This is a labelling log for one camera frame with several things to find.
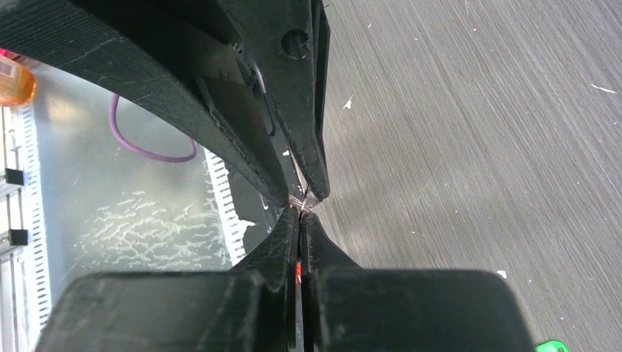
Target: cable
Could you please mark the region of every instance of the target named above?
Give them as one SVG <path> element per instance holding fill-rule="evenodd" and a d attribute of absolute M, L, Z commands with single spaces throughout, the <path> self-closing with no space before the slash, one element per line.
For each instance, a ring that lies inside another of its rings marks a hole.
<path fill-rule="evenodd" d="M 119 131 L 119 126 L 117 126 L 117 107 L 119 106 L 119 95 L 113 94 L 112 99 L 110 100 L 110 111 L 108 113 L 108 124 L 110 124 L 110 131 L 114 138 L 123 146 L 128 148 L 129 150 L 135 152 L 136 154 L 143 156 L 145 158 L 149 158 L 155 161 L 163 161 L 165 163 L 185 163 L 187 161 L 192 160 L 195 156 L 197 156 L 197 146 L 194 145 L 194 141 L 192 138 L 190 139 L 190 154 L 187 156 L 166 156 L 152 153 L 148 150 L 144 150 L 141 147 L 136 146 L 129 142 Z"/>

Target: round hole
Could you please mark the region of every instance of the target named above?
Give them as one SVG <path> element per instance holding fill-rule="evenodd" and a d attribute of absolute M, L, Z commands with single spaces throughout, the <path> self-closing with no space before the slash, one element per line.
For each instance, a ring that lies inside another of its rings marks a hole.
<path fill-rule="evenodd" d="M 281 38 L 283 53 L 292 60 L 300 60 L 309 56 L 309 35 L 302 29 L 292 29 Z"/>

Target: green handle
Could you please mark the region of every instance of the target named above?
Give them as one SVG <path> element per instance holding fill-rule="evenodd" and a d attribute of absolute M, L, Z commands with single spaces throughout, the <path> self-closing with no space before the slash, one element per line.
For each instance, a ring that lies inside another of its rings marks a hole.
<path fill-rule="evenodd" d="M 561 342 L 551 340 L 535 347 L 535 352 L 570 352 Z"/>

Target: wood grain surface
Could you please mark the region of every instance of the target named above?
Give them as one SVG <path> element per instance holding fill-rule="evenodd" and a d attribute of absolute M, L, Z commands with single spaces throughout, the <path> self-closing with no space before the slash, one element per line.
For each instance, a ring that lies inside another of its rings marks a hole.
<path fill-rule="evenodd" d="M 536 342 L 618 351 L 622 1 L 326 4 L 335 242 L 504 271 Z"/>

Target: orange bottle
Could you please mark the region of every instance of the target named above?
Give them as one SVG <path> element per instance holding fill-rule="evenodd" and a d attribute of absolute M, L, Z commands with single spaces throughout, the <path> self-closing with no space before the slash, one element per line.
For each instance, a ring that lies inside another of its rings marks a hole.
<path fill-rule="evenodd" d="M 37 83 L 22 64 L 0 55 L 0 106 L 19 106 L 34 97 Z"/>

